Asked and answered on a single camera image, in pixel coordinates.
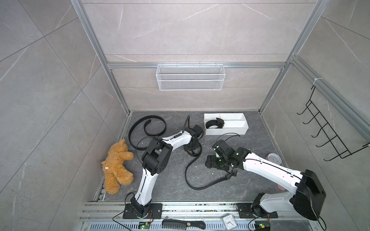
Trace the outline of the long black leather belt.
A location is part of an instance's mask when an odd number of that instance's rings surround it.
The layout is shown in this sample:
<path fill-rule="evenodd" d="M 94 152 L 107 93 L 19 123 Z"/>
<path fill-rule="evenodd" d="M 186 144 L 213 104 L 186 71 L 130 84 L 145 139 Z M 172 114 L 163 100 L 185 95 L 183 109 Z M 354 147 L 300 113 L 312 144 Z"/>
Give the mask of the long black leather belt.
<path fill-rule="evenodd" d="M 216 118 L 206 122 L 206 129 L 222 129 L 225 125 L 225 121 L 221 118 Z"/>

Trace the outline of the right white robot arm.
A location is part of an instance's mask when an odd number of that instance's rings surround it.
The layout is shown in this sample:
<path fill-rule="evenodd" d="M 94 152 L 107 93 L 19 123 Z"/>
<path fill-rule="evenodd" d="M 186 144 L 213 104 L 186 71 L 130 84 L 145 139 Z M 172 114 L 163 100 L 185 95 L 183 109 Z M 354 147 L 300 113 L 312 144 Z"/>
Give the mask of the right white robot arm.
<path fill-rule="evenodd" d="M 258 174 L 286 190 L 276 194 L 259 193 L 251 205 L 251 212 L 256 217 L 295 211 L 309 220 L 319 220 L 326 193 L 313 171 L 300 172 L 280 166 L 243 147 L 234 150 L 224 140 L 217 141 L 212 148 L 215 155 L 207 156 L 207 168 L 225 171 L 239 168 Z"/>

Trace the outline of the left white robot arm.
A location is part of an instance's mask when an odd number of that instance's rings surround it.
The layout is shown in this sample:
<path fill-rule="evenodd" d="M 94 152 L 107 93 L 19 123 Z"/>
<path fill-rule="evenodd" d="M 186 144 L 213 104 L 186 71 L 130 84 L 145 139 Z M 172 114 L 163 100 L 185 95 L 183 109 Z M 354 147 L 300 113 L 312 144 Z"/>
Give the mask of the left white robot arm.
<path fill-rule="evenodd" d="M 164 171 L 173 150 L 184 145 L 198 145 L 198 139 L 203 134 L 203 128 L 195 125 L 165 138 L 153 138 L 142 157 L 143 174 L 134 198 L 133 206 L 148 208 L 152 200 L 152 191 L 160 173 Z"/>

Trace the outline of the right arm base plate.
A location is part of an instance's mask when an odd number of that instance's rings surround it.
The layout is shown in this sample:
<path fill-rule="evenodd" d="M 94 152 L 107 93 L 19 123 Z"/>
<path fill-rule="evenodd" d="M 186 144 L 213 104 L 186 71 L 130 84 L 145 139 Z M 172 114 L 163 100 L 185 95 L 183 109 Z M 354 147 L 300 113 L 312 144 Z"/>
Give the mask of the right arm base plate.
<path fill-rule="evenodd" d="M 236 209 L 240 218 L 278 218 L 277 212 L 268 213 L 253 203 L 236 203 Z"/>

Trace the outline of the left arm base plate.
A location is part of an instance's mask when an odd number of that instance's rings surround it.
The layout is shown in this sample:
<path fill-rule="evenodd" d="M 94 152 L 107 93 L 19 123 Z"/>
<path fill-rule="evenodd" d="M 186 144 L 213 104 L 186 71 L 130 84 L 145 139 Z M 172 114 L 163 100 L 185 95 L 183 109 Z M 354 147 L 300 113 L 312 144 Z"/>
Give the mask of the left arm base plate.
<path fill-rule="evenodd" d="M 140 204 L 127 204 L 122 215 L 123 219 L 160 219 L 162 216 L 163 204 L 153 203 L 146 206 L 141 206 Z"/>

